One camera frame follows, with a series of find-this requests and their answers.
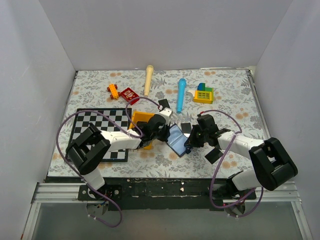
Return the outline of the black VIP card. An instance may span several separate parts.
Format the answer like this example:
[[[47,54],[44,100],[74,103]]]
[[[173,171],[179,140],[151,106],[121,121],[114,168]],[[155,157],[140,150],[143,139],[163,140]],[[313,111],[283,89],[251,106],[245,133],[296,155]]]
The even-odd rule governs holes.
[[[192,131],[192,125],[189,122],[186,123],[181,123],[181,131],[183,132],[183,134],[190,134]]]

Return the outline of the blue leather card holder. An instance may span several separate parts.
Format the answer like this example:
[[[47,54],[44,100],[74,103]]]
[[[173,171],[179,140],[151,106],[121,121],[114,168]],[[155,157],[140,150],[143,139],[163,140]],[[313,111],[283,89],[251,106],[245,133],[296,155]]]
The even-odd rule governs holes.
[[[170,127],[170,136],[168,138],[168,146],[179,156],[182,157],[186,153],[184,143],[190,134],[183,134],[181,126],[173,124]]]

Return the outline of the black credit card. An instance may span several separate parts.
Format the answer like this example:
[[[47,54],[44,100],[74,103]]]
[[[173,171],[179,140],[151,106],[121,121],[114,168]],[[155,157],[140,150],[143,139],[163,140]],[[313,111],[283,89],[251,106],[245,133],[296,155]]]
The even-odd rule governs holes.
[[[168,100],[167,100],[166,98],[159,100],[158,103],[159,103],[159,105],[162,106],[163,108],[169,108],[169,109],[170,109],[169,102],[168,102]]]

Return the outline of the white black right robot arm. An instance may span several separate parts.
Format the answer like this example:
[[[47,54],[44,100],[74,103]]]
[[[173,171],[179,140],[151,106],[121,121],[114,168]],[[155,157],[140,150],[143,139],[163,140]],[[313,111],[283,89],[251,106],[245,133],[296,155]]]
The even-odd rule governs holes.
[[[226,128],[219,129],[209,114],[198,115],[197,124],[192,126],[184,146],[190,153],[193,148],[202,148],[204,144],[213,147],[205,156],[211,163],[221,159],[227,150],[252,162],[251,170],[231,175],[216,189],[215,192],[223,197],[237,199],[246,190],[257,187],[273,191],[298,174],[297,166],[277,138],[254,139]]]

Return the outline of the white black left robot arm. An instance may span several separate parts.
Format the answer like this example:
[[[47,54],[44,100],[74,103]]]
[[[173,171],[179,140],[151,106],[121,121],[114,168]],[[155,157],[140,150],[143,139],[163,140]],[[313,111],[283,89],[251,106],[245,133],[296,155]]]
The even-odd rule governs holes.
[[[66,149],[66,156],[75,165],[80,175],[90,185],[89,194],[95,200],[106,196],[105,180],[98,165],[107,152],[137,150],[147,147],[153,140],[167,142],[170,136],[168,109],[153,115],[147,123],[140,124],[142,136],[137,127],[122,131],[99,130],[93,124],[84,130]]]

